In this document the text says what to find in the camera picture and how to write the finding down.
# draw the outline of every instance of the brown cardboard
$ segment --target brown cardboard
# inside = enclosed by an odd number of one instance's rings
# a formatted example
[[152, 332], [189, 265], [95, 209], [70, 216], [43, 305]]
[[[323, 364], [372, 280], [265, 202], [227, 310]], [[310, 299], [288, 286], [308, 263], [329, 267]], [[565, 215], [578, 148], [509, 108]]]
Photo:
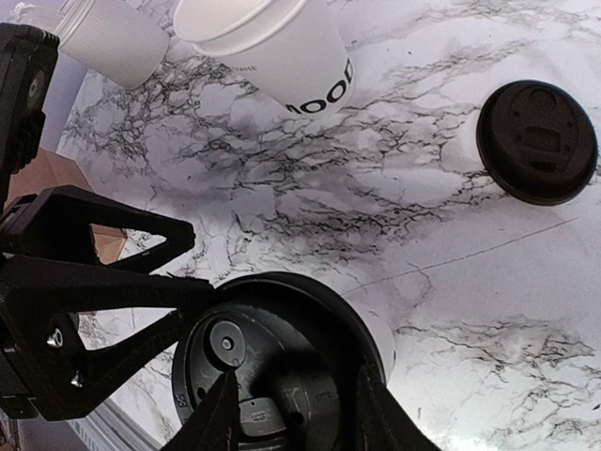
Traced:
[[[75, 185], [92, 191], [75, 161], [41, 148], [36, 159], [10, 179], [7, 205], [15, 197], [38, 194], [61, 185]], [[100, 225], [93, 225], [92, 231], [100, 261], [104, 264], [117, 261], [125, 246], [123, 231]]]

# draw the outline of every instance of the bolt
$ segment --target bolt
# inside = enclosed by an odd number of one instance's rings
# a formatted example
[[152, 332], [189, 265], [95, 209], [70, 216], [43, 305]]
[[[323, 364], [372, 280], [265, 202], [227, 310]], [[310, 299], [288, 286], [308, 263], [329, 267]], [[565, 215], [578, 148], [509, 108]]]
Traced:
[[82, 376], [81, 372], [75, 372], [75, 376], [73, 376], [73, 379], [71, 379], [71, 385], [77, 388], [84, 388], [84, 377]]
[[46, 340], [48, 346], [50, 346], [53, 350], [60, 350], [63, 347], [63, 333], [60, 329], [54, 329], [54, 332], [48, 336]]

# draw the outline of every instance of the paper cup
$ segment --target paper cup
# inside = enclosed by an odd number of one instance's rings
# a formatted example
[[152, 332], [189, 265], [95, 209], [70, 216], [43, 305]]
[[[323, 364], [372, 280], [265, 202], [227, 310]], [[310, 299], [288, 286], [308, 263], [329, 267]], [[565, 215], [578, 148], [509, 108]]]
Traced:
[[[353, 66], [324, 0], [266, 0], [242, 17], [217, 4], [207, 14], [207, 2], [214, 1], [181, 0], [176, 9], [176, 34], [199, 53], [240, 73], [297, 116], [326, 117], [348, 102]], [[211, 17], [223, 27], [209, 24]]]
[[60, 51], [126, 89], [150, 78], [169, 47], [169, 35], [123, 0], [69, 0], [61, 12]]

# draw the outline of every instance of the coffee cup lid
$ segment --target coffee cup lid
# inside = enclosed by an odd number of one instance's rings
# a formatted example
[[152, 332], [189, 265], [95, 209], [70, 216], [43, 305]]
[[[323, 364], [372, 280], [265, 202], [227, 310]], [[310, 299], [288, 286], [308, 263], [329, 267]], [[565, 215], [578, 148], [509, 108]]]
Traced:
[[508, 194], [552, 206], [576, 197], [593, 177], [597, 141], [593, 124], [562, 89], [518, 81], [498, 89], [478, 121], [480, 156]]

